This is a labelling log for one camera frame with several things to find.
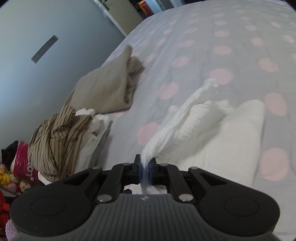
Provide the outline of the white crinkle cloth garment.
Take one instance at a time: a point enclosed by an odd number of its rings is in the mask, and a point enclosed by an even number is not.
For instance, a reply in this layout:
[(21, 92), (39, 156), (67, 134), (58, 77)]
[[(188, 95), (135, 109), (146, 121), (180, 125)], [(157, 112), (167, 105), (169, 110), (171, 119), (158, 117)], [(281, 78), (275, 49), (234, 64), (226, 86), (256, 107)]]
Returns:
[(259, 155), (265, 108), (253, 99), (237, 108), (229, 100), (215, 101), (219, 85), (207, 79), (180, 107), (171, 106), (158, 131), (145, 145), (144, 175), (155, 158), (181, 171), (198, 167), (251, 186)]

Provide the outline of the white garment under striped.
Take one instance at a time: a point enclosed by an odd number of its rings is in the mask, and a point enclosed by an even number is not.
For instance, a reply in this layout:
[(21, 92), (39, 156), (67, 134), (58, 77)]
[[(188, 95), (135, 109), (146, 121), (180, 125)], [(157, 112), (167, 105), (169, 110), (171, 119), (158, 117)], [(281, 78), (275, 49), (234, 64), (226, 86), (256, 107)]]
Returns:
[(76, 111), (75, 116), (79, 115), (90, 115), (91, 122), (86, 134), (82, 138), (74, 174), (89, 167), (95, 149), (99, 145), (111, 122), (109, 116), (96, 114), (94, 109), (79, 109)]

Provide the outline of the brown striped garment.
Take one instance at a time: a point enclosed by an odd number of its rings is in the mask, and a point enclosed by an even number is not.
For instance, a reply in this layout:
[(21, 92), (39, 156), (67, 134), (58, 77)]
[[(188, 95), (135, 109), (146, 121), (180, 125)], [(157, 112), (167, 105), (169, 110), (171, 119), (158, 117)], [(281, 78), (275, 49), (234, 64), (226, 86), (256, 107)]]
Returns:
[(91, 115), (76, 115), (73, 107), (64, 105), (34, 130), (28, 147), (29, 164), (50, 182), (73, 175), (91, 122)]

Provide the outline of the beige folded garment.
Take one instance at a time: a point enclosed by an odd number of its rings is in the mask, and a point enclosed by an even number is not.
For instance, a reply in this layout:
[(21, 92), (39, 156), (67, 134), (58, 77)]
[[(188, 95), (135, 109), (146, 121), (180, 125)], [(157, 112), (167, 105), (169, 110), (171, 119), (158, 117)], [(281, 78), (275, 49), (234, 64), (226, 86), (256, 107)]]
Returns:
[(132, 56), (126, 45), (111, 62), (81, 77), (65, 100), (65, 104), (79, 109), (94, 109), (96, 113), (112, 113), (131, 107), (136, 86), (135, 75), (142, 63)]

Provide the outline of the stuffed toys pile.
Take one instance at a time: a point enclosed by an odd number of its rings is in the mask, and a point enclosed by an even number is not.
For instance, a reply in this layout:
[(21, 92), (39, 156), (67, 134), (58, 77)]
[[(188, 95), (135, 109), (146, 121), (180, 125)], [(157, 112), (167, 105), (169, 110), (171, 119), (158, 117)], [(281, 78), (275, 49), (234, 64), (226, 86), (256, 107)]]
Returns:
[[(14, 173), (10, 173), (6, 166), (1, 163), (1, 188), (19, 195), (23, 193), (25, 189), (31, 188), (31, 184), (25, 180), (19, 180)], [(9, 201), (8, 197), (5, 197), (1, 190), (1, 227), (5, 226), (10, 219), (10, 205), (11, 201)]]

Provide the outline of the grey pink dotted bedspread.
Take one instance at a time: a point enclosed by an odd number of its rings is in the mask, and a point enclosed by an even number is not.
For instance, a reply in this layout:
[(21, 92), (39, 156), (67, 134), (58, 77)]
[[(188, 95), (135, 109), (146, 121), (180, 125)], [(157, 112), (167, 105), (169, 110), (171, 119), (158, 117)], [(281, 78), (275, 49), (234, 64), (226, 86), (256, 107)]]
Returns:
[(218, 100), (234, 107), (265, 105), (261, 155), (253, 187), (279, 204), (275, 234), (295, 238), (295, 11), (283, 1), (201, 1), (156, 14), (125, 45), (143, 63), (129, 110), (113, 125), (97, 164), (132, 160), (159, 129), (168, 108), (180, 106), (203, 82), (219, 84)]

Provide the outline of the beige room door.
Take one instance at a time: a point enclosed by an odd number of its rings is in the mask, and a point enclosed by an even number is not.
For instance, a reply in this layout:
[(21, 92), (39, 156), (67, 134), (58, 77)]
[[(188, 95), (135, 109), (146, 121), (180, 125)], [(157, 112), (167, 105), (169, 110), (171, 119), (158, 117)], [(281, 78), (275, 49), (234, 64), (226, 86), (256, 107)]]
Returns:
[(117, 27), (119, 32), (126, 37), (142, 21), (142, 17), (128, 0), (93, 0), (108, 18)]

